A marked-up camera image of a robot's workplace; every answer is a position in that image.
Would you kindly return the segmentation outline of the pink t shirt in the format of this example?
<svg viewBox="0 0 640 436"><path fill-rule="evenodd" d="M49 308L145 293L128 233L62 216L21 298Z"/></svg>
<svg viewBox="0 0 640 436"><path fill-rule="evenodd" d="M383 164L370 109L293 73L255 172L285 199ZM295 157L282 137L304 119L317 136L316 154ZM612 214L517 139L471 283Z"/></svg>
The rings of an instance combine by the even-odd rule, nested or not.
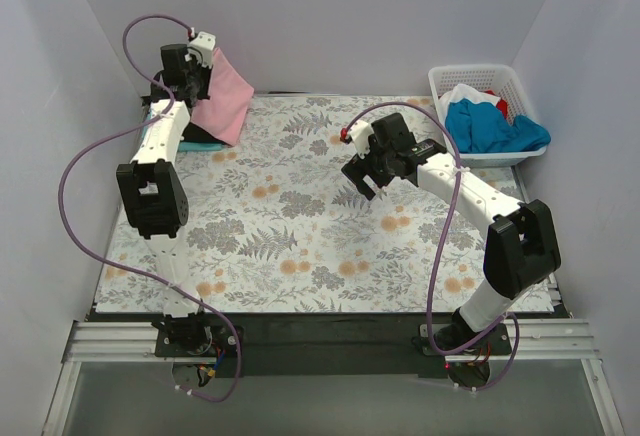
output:
<svg viewBox="0 0 640 436"><path fill-rule="evenodd" d="M197 103L190 122L219 139L220 143L235 146L254 88L236 71L220 48L214 51L209 95L207 101Z"/></svg>

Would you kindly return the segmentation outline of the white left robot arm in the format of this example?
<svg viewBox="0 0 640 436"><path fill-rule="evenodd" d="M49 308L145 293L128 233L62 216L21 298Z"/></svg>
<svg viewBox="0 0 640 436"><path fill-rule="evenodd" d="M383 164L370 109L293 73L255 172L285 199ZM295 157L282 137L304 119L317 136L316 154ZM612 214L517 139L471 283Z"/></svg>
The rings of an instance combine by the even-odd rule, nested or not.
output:
<svg viewBox="0 0 640 436"><path fill-rule="evenodd" d="M153 82L149 116L156 121L144 131L132 160L121 164L116 179L127 220L155 257L158 276L168 282L163 318L156 327L167 341L188 354L205 354L213 342L196 283L190 276L185 229L189 202L175 169L191 109L208 97L215 38L203 43L161 48L162 71Z"/></svg>

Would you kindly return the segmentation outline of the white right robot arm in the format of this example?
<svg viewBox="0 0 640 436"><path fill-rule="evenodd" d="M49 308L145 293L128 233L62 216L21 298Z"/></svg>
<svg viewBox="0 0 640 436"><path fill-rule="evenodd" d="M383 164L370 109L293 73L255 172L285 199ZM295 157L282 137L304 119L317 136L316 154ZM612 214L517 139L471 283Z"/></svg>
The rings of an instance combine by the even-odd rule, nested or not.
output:
<svg viewBox="0 0 640 436"><path fill-rule="evenodd" d="M479 351L522 294L560 267L553 217L545 203L525 203L493 188L464 168L458 153L433 139L416 140L401 114L372 123L357 117L342 129L340 139L356 150L342 172L361 195L373 199L377 189L400 178L449 203L447 223L460 215L484 238L484 280L449 325L427 330L433 351Z"/></svg>

